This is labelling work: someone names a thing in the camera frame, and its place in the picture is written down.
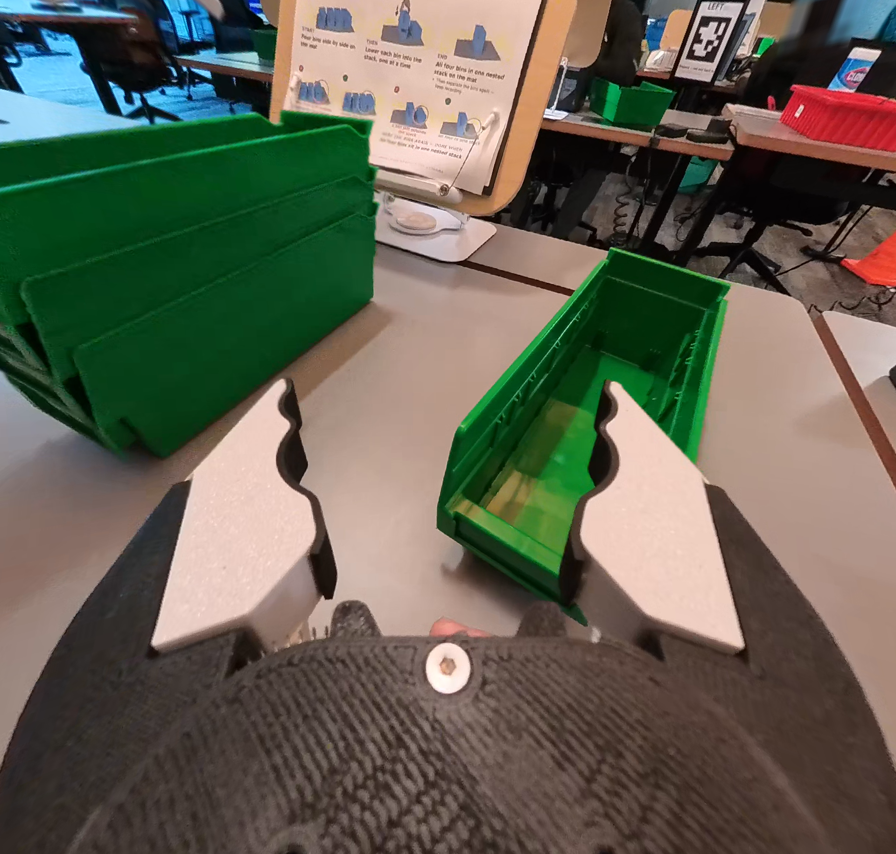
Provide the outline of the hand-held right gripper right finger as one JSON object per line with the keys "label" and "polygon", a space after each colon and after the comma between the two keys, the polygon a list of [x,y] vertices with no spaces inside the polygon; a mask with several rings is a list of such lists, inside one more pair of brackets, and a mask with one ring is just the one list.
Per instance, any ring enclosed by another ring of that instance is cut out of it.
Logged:
{"label": "hand-held right gripper right finger", "polygon": [[616,381],[601,389],[560,566],[560,604],[600,636],[667,634],[724,655],[745,637],[696,465]]}

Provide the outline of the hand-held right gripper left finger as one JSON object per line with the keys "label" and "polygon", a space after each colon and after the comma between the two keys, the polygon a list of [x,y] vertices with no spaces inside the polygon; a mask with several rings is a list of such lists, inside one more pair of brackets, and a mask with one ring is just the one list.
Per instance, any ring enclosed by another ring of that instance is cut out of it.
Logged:
{"label": "hand-held right gripper left finger", "polygon": [[270,653],[306,638],[338,569],[293,382],[273,382],[189,476],[151,637],[159,653],[244,632]]}

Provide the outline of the grey neighbour desk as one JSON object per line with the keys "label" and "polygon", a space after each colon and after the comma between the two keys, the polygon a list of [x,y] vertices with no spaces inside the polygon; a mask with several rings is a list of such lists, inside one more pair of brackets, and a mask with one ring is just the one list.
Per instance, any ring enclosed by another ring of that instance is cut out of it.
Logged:
{"label": "grey neighbour desk", "polygon": [[1,144],[133,129],[135,121],[104,111],[1,90]]}
{"label": "grey neighbour desk", "polygon": [[825,311],[813,319],[848,400],[895,482],[895,329]]}

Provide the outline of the black desk gadget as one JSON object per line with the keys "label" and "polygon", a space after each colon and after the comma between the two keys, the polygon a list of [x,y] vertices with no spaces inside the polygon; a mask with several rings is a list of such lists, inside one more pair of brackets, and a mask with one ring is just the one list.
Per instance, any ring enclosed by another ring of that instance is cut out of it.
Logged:
{"label": "black desk gadget", "polygon": [[703,145],[723,145],[730,142],[730,121],[711,118],[703,128],[678,124],[659,124],[653,131],[661,139],[685,139]]}

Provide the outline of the black office chair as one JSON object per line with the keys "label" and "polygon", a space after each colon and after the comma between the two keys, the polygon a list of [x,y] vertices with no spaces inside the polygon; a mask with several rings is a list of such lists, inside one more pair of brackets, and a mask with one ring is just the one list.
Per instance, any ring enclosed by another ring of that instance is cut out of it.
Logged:
{"label": "black office chair", "polygon": [[100,66],[111,84],[119,87],[126,104],[138,106],[127,119],[178,122],[180,117],[148,102],[152,92],[180,82],[174,58],[176,46],[172,18],[163,0],[113,0],[129,20],[103,36]]}

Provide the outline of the wooden table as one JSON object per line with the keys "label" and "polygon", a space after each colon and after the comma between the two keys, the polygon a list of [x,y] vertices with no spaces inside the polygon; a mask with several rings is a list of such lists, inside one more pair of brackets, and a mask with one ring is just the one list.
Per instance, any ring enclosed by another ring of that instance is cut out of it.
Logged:
{"label": "wooden table", "polygon": [[820,159],[849,166],[895,172],[895,153],[810,139],[780,122],[778,111],[725,104],[721,117],[730,121],[739,146]]}
{"label": "wooden table", "polygon": [[686,136],[669,138],[655,136],[651,131],[620,128],[591,122],[584,116],[568,114],[560,120],[543,119],[541,129],[545,132],[560,132],[613,144],[654,149],[661,153],[687,155],[727,162],[735,148],[730,142],[724,144],[699,143]]}
{"label": "wooden table", "polygon": [[194,55],[176,55],[175,58],[183,68],[251,79],[269,86],[273,84],[273,62],[263,60],[256,52],[200,52]]}

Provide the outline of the printed instruction sheet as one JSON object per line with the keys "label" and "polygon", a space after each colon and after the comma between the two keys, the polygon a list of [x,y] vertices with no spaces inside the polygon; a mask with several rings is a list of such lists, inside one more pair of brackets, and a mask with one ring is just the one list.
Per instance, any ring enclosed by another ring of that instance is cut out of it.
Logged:
{"label": "printed instruction sheet", "polygon": [[296,0],[284,109],[366,119],[373,165],[481,194],[544,0]]}

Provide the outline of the orange traffic cone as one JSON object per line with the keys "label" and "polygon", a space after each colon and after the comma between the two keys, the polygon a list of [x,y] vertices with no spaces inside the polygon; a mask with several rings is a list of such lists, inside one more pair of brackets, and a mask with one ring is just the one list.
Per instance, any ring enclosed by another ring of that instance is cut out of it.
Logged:
{"label": "orange traffic cone", "polygon": [[868,285],[895,287],[895,240],[892,233],[886,240],[862,258],[844,258],[840,266]]}

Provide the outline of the white stand base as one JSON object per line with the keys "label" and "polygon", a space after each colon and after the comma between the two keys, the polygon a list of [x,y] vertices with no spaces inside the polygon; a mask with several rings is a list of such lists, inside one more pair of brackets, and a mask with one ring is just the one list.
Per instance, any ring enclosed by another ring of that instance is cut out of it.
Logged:
{"label": "white stand base", "polygon": [[387,192],[377,192],[375,202],[377,243],[442,263],[464,262],[497,232],[491,222]]}

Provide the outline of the wooden board stand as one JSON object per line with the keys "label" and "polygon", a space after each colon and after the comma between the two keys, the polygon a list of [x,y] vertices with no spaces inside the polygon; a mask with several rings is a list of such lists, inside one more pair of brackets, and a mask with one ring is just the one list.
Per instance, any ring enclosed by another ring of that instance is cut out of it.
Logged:
{"label": "wooden board stand", "polygon": [[[508,206],[521,188],[532,155],[554,74],[561,62],[575,3],[576,0],[544,0],[542,3],[517,100],[497,154],[492,182],[481,194],[435,183],[413,174],[383,169],[373,165],[369,158],[369,164],[375,168],[378,187],[408,199],[476,217],[495,214]],[[288,88],[295,8],[296,0],[280,0],[273,77],[274,121],[280,120],[283,111],[288,111],[283,105]]]}

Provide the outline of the teal waste bin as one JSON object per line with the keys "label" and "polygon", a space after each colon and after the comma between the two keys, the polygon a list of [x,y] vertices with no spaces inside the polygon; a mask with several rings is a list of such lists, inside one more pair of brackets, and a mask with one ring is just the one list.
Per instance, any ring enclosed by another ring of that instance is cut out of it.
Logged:
{"label": "teal waste bin", "polygon": [[679,184],[678,193],[694,195],[706,189],[719,163],[714,159],[692,156]]}

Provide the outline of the tan rounded board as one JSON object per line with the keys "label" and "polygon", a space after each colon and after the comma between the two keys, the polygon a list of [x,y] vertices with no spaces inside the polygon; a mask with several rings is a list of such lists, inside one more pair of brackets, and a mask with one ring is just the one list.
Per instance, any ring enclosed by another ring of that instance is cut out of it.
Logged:
{"label": "tan rounded board", "polygon": [[564,53],[573,68],[587,68],[599,57],[611,4],[612,0],[576,0]]}

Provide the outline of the red plastic bin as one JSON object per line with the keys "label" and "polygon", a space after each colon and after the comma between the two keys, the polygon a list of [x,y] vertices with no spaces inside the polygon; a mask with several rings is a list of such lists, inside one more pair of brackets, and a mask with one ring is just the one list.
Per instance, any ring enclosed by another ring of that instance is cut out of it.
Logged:
{"label": "red plastic bin", "polygon": [[794,85],[779,121],[814,141],[895,151],[893,98]]}

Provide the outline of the black white marker tag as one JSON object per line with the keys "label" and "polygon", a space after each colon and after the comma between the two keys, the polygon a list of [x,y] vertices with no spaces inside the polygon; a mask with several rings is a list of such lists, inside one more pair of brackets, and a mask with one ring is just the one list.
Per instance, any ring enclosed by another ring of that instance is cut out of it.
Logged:
{"label": "black white marker tag", "polygon": [[750,0],[696,0],[685,38],[678,49],[670,80],[711,86],[723,61],[731,58],[746,32]]}

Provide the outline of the blue white canister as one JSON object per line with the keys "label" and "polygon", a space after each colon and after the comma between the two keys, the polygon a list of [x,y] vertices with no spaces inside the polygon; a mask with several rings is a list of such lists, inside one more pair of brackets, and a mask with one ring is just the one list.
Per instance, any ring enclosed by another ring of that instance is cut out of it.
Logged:
{"label": "blue white canister", "polygon": [[856,45],[852,46],[835,72],[828,90],[834,92],[857,92],[869,71],[882,54],[882,49]]}

